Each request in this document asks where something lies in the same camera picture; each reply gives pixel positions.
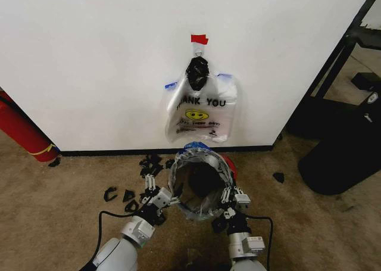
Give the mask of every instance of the yellow smiley face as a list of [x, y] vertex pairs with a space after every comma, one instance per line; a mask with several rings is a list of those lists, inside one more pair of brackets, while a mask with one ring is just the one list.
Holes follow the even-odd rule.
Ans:
[[188, 109], [185, 112], [185, 116], [192, 120], [203, 120], [209, 118], [207, 113], [193, 109]]

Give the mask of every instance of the beige carpet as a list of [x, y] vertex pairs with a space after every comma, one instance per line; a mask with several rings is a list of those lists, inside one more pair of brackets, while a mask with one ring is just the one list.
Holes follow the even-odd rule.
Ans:
[[[381, 270], [381, 174], [337, 197], [315, 194], [296, 167], [314, 145], [285, 135], [273, 151], [227, 153], [251, 197], [249, 213], [274, 220], [271, 269]], [[143, 191], [141, 158], [64, 157], [50, 168], [0, 132], [1, 270], [78, 270], [95, 249], [99, 211], [122, 213], [124, 189]], [[159, 185], [166, 185], [167, 172], [157, 176]], [[274, 172], [285, 174], [283, 184]], [[103, 193], [112, 185], [120, 193], [106, 203]], [[187, 221], [176, 207], [165, 214], [165, 224], [138, 251], [139, 270], [181, 270], [188, 253], [200, 253], [206, 270], [229, 262], [227, 236], [214, 234], [210, 221]], [[103, 238], [118, 236], [125, 221], [105, 218]], [[250, 226], [267, 240], [267, 222]], [[265, 254], [260, 261], [266, 263]]]

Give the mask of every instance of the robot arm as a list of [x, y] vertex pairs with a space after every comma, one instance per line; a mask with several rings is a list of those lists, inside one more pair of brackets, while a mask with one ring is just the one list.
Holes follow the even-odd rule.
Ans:
[[[147, 175], [145, 181], [146, 189], [141, 198], [143, 206], [121, 230], [121, 238], [111, 238], [81, 271], [138, 269], [136, 248], [143, 247], [151, 239], [155, 225], [164, 223], [162, 209], [179, 203], [177, 198], [172, 198], [168, 190], [156, 186], [153, 176]], [[229, 257], [233, 265], [231, 271], [266, 271], [256, 260], [258, 254], [265, 249], [263, 239], [260, 236], [251, 236], [246, 215], [242, 212], [250, 202], [249, 196], [241, 189], [237, 187], [224, 189], [220, 203], [224, 213], [212, 223], [217, 233], [228, 227]]]
[[229, 236], [229, 257], [234, 271], [266, 271], [257, 261], [259, 253], [265, 250], [261, 236], [251, 236], [246, 215], [251, 200], [240, 188], [225, 188], [220, 207], [224, 213], [212, 222], [214, 232], [220, 233], [227, 227]]
[[111, 238], [86, 264], [81, 271], [136, 271], [138, 254], [136, 248], [143, 247], [155, 232], [155, 225], [165, 221], [162, 208], [176, 203], [177, 199], [165, 188], [155, 184], [151, 175], [145, 177], [143, 206], [121, 230], [121, 238]]

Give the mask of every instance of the black debris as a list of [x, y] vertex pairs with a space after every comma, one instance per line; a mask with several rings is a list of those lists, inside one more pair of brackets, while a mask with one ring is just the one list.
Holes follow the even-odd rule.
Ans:
[[285, 174], [283, 173], [274, 173], [273, 177], [280, 183], [283, 183], [285, 181]]
[[105, 191], [105, 195], [103, 196], [103, 199], [105, 201], [112, 201], [114, 198], [117, 197], [117, 195], [112, 195], [110, 197], [110, 193], [115, 192], [117, 190], [116, 186], [111, 186]]
[[57, 157], [53, 162], [51, 162], [50, 164], [48, 164], [49, 167], [57, 167], [61, 162], [61, 158]]
[[124, 192], [123, 196], [123, 202], [125, 203], [126, 201], [131, 200], [132, 198], [135, 197], [135, 193], [133, 191], [129, 191], [128, 189]]
[[155, 164], [152, 166], [150, 174], [153, 176], [157, 176], [157, 174], [159, 174], [162, 169], [163, 169], [162, 165]]
[[165, 168], [170, 169], [174, 163], [174, 159], [169, 159], [168, 161], [165, 162]]
[[131, 202], [129, 202], [125, 208], [124, 208], [124, 211], [126, 213], [134, 213], [136, 212], [137, 210], [139, 209], [139, 204], [135, 201], [135, 200], [131, 200]]
[[139, 162], [139, 165], [141, 165], [144, 168], [148, 168], [150, 165], [158, 164], [161, 161], [161, 157], [157, 154], [150, 154], [146, 155], [145, 159]]
[[146, 155], [145, 159], [139, 162], [142, 167], [140, 175], [145, 178], [146, 175], [150, 174], [156, 176], [163, 169], [163, 166], [159, 164], [161, 157], [157, 154]]

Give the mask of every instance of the plastic bag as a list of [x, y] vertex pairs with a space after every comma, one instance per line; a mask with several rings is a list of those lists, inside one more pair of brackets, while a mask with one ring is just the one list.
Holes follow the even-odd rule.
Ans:
[[187, 219], [204, 220], [218, 216], [223, 189], [232, 186], [225, 160], [201, 142], [185, 145], [178, 152], [168, 177], [168, 186]]
[[190, 136], [224, 142], [230, 135], [237, 101], [235, 79], [231, 74], [210, 73], [208, 61], [202, 57], [203, 46], [195, 43], [195, 57], [168, 104], [165, 134], [169, 141]]

